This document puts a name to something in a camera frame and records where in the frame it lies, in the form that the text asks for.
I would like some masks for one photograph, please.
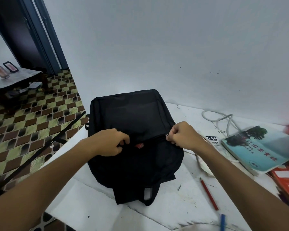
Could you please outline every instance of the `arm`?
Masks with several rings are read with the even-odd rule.
[[[70,178],[96,155],[117,155],[129,136],[103,130],[81,140],[49,165],[0,196],[0,231],[29,230]]]
[[[253,231],[289,231],[289,207],[205,142],[191,125],[174,125],[166,139],[205,161]]]

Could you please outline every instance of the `blue book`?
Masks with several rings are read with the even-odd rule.
[[[254,176],[289,161],[289,135],[263,125],[225,138],[222,144]]]

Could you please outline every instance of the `person's left arm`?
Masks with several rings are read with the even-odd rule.
[[[29,230],[71,177],[96,155],[111,156],[129,144],[129,136],[116,129],[103,130],[0,196],[0,231]]]

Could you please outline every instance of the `table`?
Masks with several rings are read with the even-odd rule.
[[[212,123],[201,116],[201,109],[169,103],[166,105],[176,123],[185,120],[204,136],[225,135],[219,133],[219,130],[223,132],[226,129],[227,121]],[[213,113],[207,116],[211,119],[219,117]],[[262,124],[246,118],[234,119],[241,129]],[[281,131],[284,129],[284,126],[276,124],[266,125]],[[234,133],[237,130],[231,127],[230,131]],[[86,138],[87,134],[85,128],[81,128],[45,165]],[[199,177],[202,177],[221,212],[227,216],[227,229],[251,230],[219,182],[199,168],[191,152],[184,152],[182,165],[175,176],[176,180],[161,184],[152,205],[146,207],[139,201],[117,205],[112,189],[99,184],[88,164],[85,164],[46,212],[77,231],[219,230],[219,215],[200,184]],[[277,196],[276,184],[269,176],[258,176],[255,181]]]
[[[49,92],[47,76],[41,71],[19,68],[16,73],[11,73],[8,78],[0,78],[0,104],[4,106],[8,113],[13,113],[13,98],[8,99],[5,93],[16,87],[25,88],[29,86],[29,82],[39,80],[42,82],[42,87]]]

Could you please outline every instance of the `person's right arm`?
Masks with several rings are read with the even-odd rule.
[[[174,125],[166,139],[205,161],[253,231],[289,231],[289,207],[235,167],[187,122]]]

